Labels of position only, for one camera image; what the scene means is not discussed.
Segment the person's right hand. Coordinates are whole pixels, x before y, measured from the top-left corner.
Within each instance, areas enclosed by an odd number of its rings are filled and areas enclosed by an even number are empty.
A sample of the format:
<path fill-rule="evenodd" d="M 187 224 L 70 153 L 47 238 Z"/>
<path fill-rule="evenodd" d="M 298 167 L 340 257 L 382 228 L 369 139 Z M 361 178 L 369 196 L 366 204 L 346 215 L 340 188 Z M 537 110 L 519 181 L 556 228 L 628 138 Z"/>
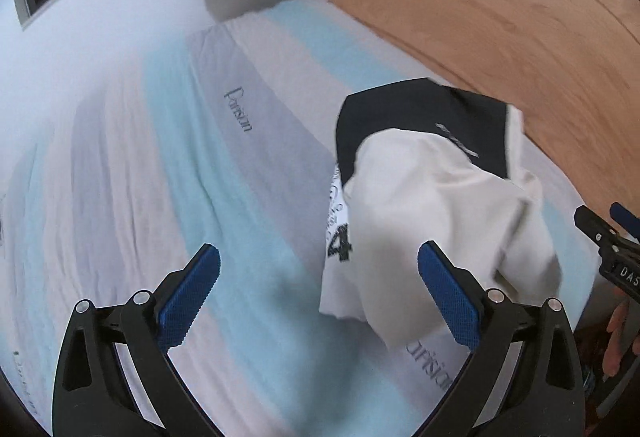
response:
<path fill-rule="evenodd" d="M 628 296 L 619 287 L 615 287 L 614 294 L 620 298 L 620 303 L 613 310 L 611 319 L 606 327 L 606 331 L 610 334 L 610 339 L 608 340 L 608 347 L 605 349 L 602 369 L 607 377 L 613 377 L 620 371 L 620 361 L 622 361 L 625 353 L 622 339 L 629 313 Z"/>

